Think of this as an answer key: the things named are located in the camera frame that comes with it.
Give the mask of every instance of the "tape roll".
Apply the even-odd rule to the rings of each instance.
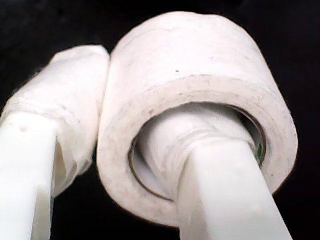
[[[6,103],[0,124],[13,112],[27,112],[58,123],[53,197],[92,163],[109,70],[109,54],[99,45],[57,53],[39,74]]]
[[[234,106],[263,128],[261,171],[274,192],[294,166],[298,139],[290,111],[257,44],[218,15],[167,13],[130,31],[111,55],[97,163],[110,196],[131,213],[178,226],[173,201],[135,178],[128,155],[153,117],[188,103]]]

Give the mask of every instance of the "white plastic tube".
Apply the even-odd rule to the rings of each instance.
[[[48,240],[56,124],[12,113],[0,128],[0,239]]]
[[[57,53],[6,103],[0,118],[0,240],[49,240],[52,198],[92,163],[109,54]]]
[[[176,206],[182,240],[292,240],[242,140],[196,147],[186,161]]]
[[[182,240],[292,239],[232,110],[169,110],[142,129],[138,147],[176,203]]]

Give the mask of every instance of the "white plastic bar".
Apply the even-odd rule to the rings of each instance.
[[[292,240],[245,141],[196,147],[176,201],[182,240]]]
[[[49,240],[56,125],[12,113],[0,125],[0,239]]]
[[[168,110],[146,124],[137,147],[176,203],[182,240],[292,239],[233,110]]]

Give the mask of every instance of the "black background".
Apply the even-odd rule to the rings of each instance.
[[[0,109],[54,53],[82,44],[112,51],[132,27],[171,11],[225,16],[260,46],[299,135],[295,169],[274,199],[294,240],[320,239],[319,0],[0,0]],[[52,240],[129,238],[178,240],[179,231],[121,209],[95,165],[55,200]]]

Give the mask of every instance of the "white tape roll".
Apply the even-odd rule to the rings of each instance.
[[[60,151],[55,160],[53,197],[92,163],[108,70],[109,54],[102,46],[59,52],[4,108],[0,125],[13,112],[34,113],[58,123]]]
[[[296,159],[297,132],[257,44],[224,17],[167,13],[134,28],[111,55],[97,161],[104,187],[124,209],[178,225],[175,203],[137,181],[128,153],[151,118],[203,102],[235,106],[253,116],[266,137],[261,170],[269,190],[286,179]]]

